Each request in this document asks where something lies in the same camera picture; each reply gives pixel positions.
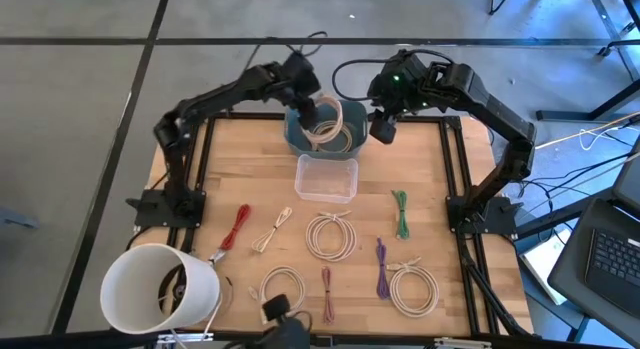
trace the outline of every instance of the wooden tabletop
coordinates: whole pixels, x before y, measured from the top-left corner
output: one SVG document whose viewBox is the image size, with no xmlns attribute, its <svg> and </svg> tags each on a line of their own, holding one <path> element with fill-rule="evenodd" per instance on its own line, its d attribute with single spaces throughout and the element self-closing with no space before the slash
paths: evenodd
<svg viewBox="0 0 640 349">
<path fill-rule="evenodd" d="M 461 119 L 472 180 L 478 183 L 495 166 L 487 130 L 471 118 Z M 313 331 L 316 333 L 470 334 L 458 253 L 446 216 L 447 178 L 438 126 L 398 123 L 397 129 L 392 145 L 385 146 L 368 138 L 357 158 L 358 193 L 351 203 L 339 205 L 304 201 L 298 197 L 294 190 L 297 158 L 284 141 L 283 122 L 216 120 L 204 183 L 207 201 L 202 226 L 195 235 L 195 255 L 206 260 L 216 251 L 233 226 L 240 205 L 249 204 L 252 212 L 240 230 L 234 248 L 216 264 L 218 275 L 228 277 L 233 283 L 234 299 L 214 320 L 214 331 L 264 330 L 260 306 L 250 297 L 248 287 L 258 289 L 272 268 L 287 265 L 304 277 L 307 295 L 301 309 L 313 315 Z M 200 153 L 203 137 L 204 127 L 198 135 L 196 153 Z M 453 133 L 450 138 L 455 145 Z M 191 178 L 196 176 L 197 160 L 192 166 Z M 164 171 L 163 158 L 158 150 L 149 183 L 158 180 Z M 406 215 L 411 238 L 406 241 L 395 237 L 398 208 L 391 190 L 404 190 L 408 195 Z M 276 232 L 263 254 L 253 252 L 251 243 L 271 228 L 284 207 L 291 207 L 293 215 Z M 312 256 L 305 244 L 308 223 L 320 211 L 339 213 L 346 210 L 351 211 L 346 219 L 354 225 L 358 238 L 353 254 L 338 263 L 323 262 Z M 435 276 L 440 288 L 438 305 L 431 314 L 410 319 L 403 316 L 390 300 L 377 297 L 377 237 L 387 245 L 388 263 L 422 257 L 419 265 Z M 166 228 L 153 228 L 141 235 L 135 245 L 165 243 L 166 238 Z M 337 227 L 323 230 L 320 237 L 325 251 L 339 248 L 341 240 Z M 483 240 L 493 289 L 520 325 L 532 331 L 513 247 L 499 236 L 485 235 Z M 332 270 L 331 295 L 335 308 L 332 325 L 322 322 L 325 295 L 321 278 L 323 266 Z M 402 279 L 400 291 L 408 305 L 417 307 L 426 298 L 426 288 L 420 279 L 409 275 Z M 267 296 L 283 292 L 292 304 L 297 300 L 296 287 L 290 279 L 274 278 L 267 289 Z M 481 329 L 488 331 L 482 295 L 477 288 L 475 293 Z"/>
</svg>

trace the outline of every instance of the white bucket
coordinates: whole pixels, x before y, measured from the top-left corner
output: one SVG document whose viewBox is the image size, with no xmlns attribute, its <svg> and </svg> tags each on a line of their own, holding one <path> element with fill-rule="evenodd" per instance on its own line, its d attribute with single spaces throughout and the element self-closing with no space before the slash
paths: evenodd
<svg viewBox="0 0 640 349">
<path fill-rule="evenodd" d="M 182 302 L 167 317 L 158 304 L 162 279 L 177 265 L 185 268 Z M 111 265 L 102 281 L 100 306 L 109 324 L 128 334 L 182 328 L 207 318 L 220 295 L 211 265 L 163 244 L 137 246 Z"/>
</svg>

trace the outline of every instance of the purple cable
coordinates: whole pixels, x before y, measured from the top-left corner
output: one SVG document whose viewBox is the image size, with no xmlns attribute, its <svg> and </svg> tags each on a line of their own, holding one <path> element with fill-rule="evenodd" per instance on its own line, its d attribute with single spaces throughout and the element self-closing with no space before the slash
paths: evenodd
<svg viewBox="0 0 640 349">
<path fill-rule="evenodd" d="M 379 237 L 378 246 L 376 247 L 376 254 L 378 254 L 378 263 L 380 264 L 380 275 L 378 276 L 377 293 L 380 299 L 389 299 L 391 297 L 391 293 L 389 292 L 389 284 L 387 283 L 387 274 L 385 272 L 387 246 L 382 244 L 382 239 L 380 239 Z"/>
</svg>

